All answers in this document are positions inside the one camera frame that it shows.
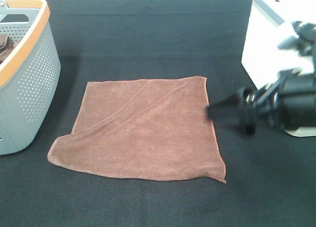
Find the towel fold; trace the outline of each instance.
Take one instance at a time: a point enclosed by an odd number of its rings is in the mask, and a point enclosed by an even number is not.
[[[207,105],[201,76],[89,82],[71,134],[55,140],[48,160],[112,178],[225,182]]]

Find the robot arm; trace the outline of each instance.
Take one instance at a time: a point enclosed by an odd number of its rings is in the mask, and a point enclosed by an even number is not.
[[[289,131],[316,127],[316,25],[297,21],[292,26],[296,37],[288,37],[279,48],[295,47],[302,56],[312,55],[314,72],[301,75],[299,70],[287,70],[279,74],[275,83],[259,90],[241,88],[209,106],[209,119],[221,121],[230,114],[230,119],[237,118],[242,132],[249,135],[254,134],[260,122]]]

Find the black fabric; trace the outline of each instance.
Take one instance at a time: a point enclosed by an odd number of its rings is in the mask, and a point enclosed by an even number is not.
[[[252,85],[240,63],[251,0],[47,1],[61,75],[33,143],[0,157],[1,227],[315,225],[315,137],[259,127],[248,138],[216,123],[226,184],[104,178],[46,158],[87,81],[205,76],[211,102]]]

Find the basket hole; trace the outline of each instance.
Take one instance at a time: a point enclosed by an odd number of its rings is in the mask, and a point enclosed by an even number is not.
[[[29,22],[29,18],[24,14],[8,14],[1,22]]]

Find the perforated basket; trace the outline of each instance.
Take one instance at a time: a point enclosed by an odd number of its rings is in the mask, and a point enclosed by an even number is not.
[[[0,22],[10,44],[0,64],[0,154],[26,148],[34,139],[53,98],[58,59],[45,0],[0,0],[0,14],[25,15],[26,22]]]

